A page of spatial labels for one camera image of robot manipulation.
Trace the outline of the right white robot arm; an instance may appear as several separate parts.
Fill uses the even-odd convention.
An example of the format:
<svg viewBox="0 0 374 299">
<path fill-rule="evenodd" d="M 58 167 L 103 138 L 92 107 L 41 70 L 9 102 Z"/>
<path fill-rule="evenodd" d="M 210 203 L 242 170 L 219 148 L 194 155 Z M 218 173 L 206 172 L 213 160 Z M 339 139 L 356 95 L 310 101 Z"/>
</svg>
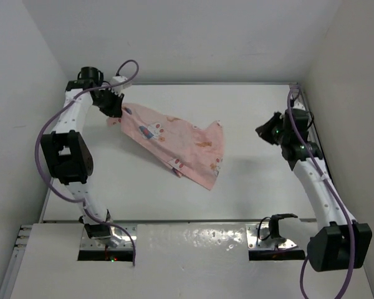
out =
<svg viewBox="0 0 374 299">
<path fill-rule="evenodd" d="M 361 268 L 372 230 L 367 223 L 359 223 L 339 198 L 319 146 L 308 140 L 309 126 L 309 113 L 293 108 L 275 112 L 256 128 L 261 139 L 280 146 L 304 188 L 318 227 L 311 232 L 295 214 L 274 214 L 269 220 L 269 237 L 293 240 L 306 251 L 316 272 Z"/>
</svg>

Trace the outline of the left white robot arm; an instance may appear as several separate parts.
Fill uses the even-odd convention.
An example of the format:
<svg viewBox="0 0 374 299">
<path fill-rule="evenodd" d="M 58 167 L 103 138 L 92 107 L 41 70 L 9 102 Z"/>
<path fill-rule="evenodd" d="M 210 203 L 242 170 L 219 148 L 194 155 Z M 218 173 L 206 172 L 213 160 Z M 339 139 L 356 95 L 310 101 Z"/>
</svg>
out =
<svg viewBox="0 0 374 299">
<path fill-rule="evenodd" d="M 105 116 L 122 116 L 124 94 L 105 85 L 103 73 L 95 67 L 81 68 L 65 89 L 65 111 L 55 127 L 39 143 L 50 175 L 67 188 L 71 202 L 78 205 L 87 236 L 106 247 L 122 242 L 122 231 L 112 225 L 109 210 L 89 193 L 88 179 L 94 170 L 93 157 L 82 137 L 87 112 L 95 106 Z"/>
</svg>

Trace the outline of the pink cartoon pillowcase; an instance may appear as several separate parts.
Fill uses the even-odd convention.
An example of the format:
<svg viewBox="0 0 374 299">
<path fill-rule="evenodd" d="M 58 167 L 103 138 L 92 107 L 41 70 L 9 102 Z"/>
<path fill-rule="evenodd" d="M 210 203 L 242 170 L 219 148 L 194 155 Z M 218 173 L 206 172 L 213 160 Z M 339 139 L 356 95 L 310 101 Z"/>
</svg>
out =
<svg viewBox="0 0 374 299">
<path fill-rule="evenodd" d="M 212 190 L 224 156 L 224 133 L 220 121 L 207 128 L 165 115 L 139 104 L 122 105 L 121 117 L 107 118 L 179 178 L 182 176 Z"/>
</svg>

